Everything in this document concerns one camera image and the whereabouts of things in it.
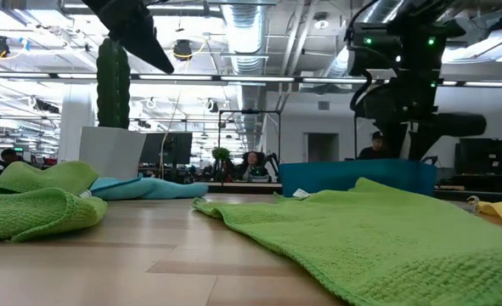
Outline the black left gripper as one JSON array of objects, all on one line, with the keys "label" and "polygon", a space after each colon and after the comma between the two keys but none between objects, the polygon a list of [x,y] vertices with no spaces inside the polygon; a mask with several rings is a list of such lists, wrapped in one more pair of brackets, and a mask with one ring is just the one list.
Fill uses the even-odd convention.
[{"label": "black left gripper", "polygon": [[174,67],[157,40],[150,11],[142,0],[82,0],[110,31],[123,31],[127,52],[156,69],[172,74]]}]

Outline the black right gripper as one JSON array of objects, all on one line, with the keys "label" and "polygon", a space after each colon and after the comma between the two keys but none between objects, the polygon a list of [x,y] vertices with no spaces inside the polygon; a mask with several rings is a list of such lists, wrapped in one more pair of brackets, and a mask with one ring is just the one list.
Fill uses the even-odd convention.
[{"label": "black right gripper", "polygon": [[482,135],[487,128],[483,115],[439,113],[434,105],[435,82],[406,83],[391,80],[372,88],[353,106],[356,117],[375,120],[383,138],[388,158],[399,158],[407,129],[410,136],[408,158],[420,161],[443,136],[470,137]]}]

